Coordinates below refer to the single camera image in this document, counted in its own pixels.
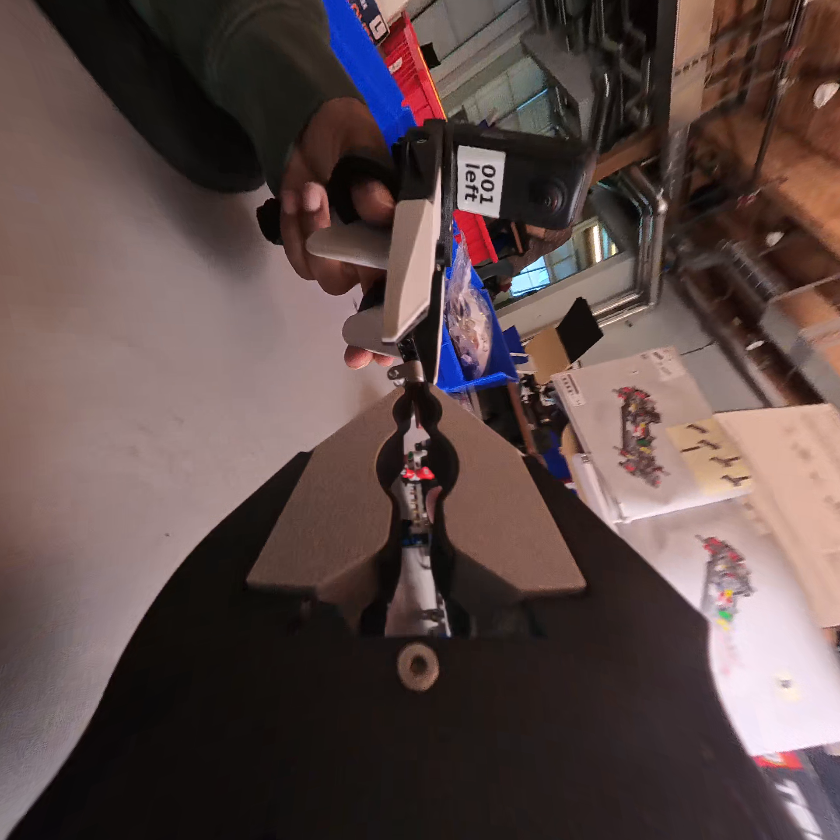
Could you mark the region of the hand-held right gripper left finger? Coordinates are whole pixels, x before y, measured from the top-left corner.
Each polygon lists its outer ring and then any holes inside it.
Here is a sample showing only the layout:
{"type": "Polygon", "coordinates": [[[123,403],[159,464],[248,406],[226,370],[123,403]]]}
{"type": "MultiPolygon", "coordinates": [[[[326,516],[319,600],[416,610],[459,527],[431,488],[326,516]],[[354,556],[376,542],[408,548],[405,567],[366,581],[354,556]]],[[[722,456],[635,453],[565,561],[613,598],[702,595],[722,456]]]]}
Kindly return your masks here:
{"type": "Polygon", "coordinates": [[[246,583],[336,608],[360,635],[384,636],[402,570],[404,437],[413,419],[393,390],[310,453],[246,583]]]}

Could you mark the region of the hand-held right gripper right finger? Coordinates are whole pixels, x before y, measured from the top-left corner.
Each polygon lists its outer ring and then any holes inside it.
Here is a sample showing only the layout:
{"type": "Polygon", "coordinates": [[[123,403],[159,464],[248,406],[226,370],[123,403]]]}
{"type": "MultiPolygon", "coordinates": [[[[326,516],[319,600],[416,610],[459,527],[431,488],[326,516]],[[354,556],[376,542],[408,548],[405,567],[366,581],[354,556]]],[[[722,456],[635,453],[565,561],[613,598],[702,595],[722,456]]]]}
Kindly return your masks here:
{"type": "Polygon", "coordinates": [[[434,385],[417,392],[429,436],[432,571],[456,636],[526,633],[527,607],[579,595],[587,583],[510,443],[434,385]]]}

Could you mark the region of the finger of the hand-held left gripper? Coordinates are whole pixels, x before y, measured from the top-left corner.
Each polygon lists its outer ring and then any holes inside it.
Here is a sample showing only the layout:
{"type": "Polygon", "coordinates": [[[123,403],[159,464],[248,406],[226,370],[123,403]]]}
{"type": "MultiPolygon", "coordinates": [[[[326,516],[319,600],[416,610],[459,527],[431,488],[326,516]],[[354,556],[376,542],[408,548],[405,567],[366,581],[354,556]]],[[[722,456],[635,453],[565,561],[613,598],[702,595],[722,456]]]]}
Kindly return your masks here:
{"type": "Polygon", "coordinates": [[[410,199],[396,205],[382,309],[384,345],[398,344],[427,315],[440,215],[439,196],[432,200],[410,199]]]}
{"type": "Polygon", "coordinates": [[[452,221],[450,210],[438,211],[437,232],[431,251],[433,264],[427,312],[427,382],[430,385],[435,385],[438,378],[444,327],[446,270],[451,267],[453,259],[452,221]]]}

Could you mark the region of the lego car chassis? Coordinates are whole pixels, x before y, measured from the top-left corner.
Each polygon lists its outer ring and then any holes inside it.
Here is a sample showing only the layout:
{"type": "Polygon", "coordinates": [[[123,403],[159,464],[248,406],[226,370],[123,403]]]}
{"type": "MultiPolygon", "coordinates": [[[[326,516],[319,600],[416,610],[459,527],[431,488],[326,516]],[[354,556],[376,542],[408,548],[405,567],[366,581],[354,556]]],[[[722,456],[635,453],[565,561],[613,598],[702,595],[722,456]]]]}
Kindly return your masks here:
{"type": "Polygon", "coordinates": [[[429,468],[429,436],[412,419],[403,437],[403,463],[392,484],[398,503],[401,569],[394,596],[387,606],[388,637],[449,637],[445,599],[438,591],[432,570],[432,526],[427,495],[438,483],[429,468]]]}

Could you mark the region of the person's left forearm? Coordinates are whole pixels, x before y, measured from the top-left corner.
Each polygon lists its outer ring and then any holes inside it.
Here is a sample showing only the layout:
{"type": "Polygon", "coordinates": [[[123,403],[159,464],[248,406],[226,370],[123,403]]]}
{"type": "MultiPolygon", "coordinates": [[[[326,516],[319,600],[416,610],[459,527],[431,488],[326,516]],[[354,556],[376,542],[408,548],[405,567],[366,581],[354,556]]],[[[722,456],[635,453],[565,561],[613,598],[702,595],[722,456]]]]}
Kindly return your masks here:
{"type": "Polygon", "coordinates": [[[36,4],[149,146],[208,190],[278,194],[323,107],[353,102],[370,117],[322,2],[36,4]]]}

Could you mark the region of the clear bag of lego parts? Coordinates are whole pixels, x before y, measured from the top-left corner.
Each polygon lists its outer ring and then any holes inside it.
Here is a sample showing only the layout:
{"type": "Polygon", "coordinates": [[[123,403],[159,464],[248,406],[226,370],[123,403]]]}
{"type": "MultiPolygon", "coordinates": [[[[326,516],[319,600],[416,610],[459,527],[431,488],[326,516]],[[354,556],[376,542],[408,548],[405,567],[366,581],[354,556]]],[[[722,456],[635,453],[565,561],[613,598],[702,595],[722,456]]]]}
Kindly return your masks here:
{"type": "Polygon", "coordinates": [[[465,379],[482,377],[492,347],[491,308],[473,282],[473,266],[465,245],[453,241],[453,259],[444,286],[444,320],[465,379]]]}

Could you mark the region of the lego instruction booklet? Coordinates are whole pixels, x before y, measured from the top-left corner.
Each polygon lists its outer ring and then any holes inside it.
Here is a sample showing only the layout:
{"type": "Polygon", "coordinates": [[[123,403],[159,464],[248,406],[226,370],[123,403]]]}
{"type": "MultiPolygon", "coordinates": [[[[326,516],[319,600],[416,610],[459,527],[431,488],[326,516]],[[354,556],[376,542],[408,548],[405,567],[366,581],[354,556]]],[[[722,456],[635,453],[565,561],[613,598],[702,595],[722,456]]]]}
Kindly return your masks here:
{"type": "Polygon", "coordinates": [[[838,654],[757,479],[671,347],[556,374],[601,519],[700,618],[700,661],[752,755],[838,744],[838,654]]]}

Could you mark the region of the lego race car box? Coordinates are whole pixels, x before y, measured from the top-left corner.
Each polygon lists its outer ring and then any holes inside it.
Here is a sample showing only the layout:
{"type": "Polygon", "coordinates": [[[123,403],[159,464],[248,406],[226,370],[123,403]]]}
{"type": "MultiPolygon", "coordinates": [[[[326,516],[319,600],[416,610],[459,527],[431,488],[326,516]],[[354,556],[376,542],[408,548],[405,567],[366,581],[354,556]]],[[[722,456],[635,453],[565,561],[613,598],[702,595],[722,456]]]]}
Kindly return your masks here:
{"type": "Polygon", "coordinates": [[[753,757],[804,839],[839,838],[838,742],[753,757]]]}

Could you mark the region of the person's left hand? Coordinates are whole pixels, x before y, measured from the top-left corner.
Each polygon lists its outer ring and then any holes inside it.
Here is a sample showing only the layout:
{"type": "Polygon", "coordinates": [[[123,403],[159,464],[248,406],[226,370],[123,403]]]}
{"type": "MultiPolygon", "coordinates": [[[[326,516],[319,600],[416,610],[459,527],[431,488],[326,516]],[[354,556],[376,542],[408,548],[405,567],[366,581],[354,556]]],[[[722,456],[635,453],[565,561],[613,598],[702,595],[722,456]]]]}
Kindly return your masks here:
{"type": "Polygon", "coordinates": [[[333,297],[356,287],[366,292],[385,278],[384,271],[325,259],[307,250],[308,239],[331,225],[326,185],[335,165],[358,151],[388,154],[369,110],[353,98],[327,101],[301,132],[280,180],[280,233],[290,266],[333,297]]]}

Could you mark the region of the blue plastic bin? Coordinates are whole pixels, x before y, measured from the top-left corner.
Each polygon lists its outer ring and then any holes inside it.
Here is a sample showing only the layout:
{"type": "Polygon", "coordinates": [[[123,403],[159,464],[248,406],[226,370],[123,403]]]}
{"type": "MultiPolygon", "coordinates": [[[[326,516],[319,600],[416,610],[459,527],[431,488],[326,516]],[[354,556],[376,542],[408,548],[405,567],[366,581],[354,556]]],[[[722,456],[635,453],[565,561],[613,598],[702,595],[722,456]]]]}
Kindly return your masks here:
{"type": "Polygon", "coordinates": [[[362,22],[345,1],[323,1],[332,50],[392,146],[416,125],[415,118],[362,22]]]}
{"type": "Polygon", "coordinates": [[[477,392],[492,387],[505,386],[518,379],[516,366],[511,358],[507,340],[501,329],[489,292],[484,288],[475,268],[470,270],[471,289],[484,301],[482,311],[489,321],[485,334],[489,337],[489,350],[485,353],[484,368],[478,373],[467,370],[461,363],[461,355],[450,337],[444,321],[436,385],[442,391],[456,393],[477,392]]]}

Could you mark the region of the brown cardboard box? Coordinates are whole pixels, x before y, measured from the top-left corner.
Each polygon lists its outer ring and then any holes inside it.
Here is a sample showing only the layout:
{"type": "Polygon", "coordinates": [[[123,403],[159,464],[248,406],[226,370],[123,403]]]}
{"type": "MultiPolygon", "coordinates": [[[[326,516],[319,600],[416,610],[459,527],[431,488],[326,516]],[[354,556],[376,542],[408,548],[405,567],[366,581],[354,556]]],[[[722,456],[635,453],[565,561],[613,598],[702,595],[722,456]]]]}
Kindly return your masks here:
{"type": "Polygon", "coordinates": [[[602,338],[590,304],[582,297],[576,298],[556,327],[536,333],[526,345],[535,382],[550,384],[554,375],[569,370],[602,338]]]}

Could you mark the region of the red plastic crate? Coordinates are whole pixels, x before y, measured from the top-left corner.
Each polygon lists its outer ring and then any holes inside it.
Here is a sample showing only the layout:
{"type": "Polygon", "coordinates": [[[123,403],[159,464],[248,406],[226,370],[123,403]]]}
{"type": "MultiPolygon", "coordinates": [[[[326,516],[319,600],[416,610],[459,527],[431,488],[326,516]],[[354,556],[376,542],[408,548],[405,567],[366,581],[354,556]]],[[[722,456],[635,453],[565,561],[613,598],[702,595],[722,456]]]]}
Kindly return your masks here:
{"type": "MultiPolygon", "coordinates": [[[[402,92],[403,103],[411,110],[416,123],[422,125],[428,119],[446,120],[431,70],[407,12],[402,12],[394,21],[382,49],[388,70],[402,92]]],[[[454,221],[459,231],[456,238],[460,244],[467,246],[474,267],[498,262],[482,216],[455,209],[454,221]]]]}

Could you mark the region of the disposable glove box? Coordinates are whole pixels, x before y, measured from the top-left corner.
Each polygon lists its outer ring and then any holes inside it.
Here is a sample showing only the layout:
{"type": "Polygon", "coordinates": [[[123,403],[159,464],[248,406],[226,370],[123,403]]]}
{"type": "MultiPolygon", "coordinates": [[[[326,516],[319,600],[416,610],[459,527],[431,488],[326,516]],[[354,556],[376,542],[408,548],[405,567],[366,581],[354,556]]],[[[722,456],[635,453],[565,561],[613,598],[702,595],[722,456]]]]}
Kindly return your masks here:
{"type": "Polygon", "coordinates": [[[390,34],[390,26],[381,2],[348,1],[348,5],[374,45],[379,46],[387,39],[390,34]]]}

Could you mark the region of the white printed paper sheet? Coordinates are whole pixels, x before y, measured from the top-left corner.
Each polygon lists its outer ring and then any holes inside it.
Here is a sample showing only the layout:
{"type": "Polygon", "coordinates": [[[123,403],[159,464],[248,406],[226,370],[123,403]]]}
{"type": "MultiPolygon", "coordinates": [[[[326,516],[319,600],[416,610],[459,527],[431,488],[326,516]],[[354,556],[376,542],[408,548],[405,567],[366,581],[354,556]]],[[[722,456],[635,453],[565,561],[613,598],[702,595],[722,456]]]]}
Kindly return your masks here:
{"type": "Polygon", "coordinates": [[[832,404],[715,419],[752,470],[752,506],[780,545],[821,628],[839,627],[839,413],[832,404]]]}

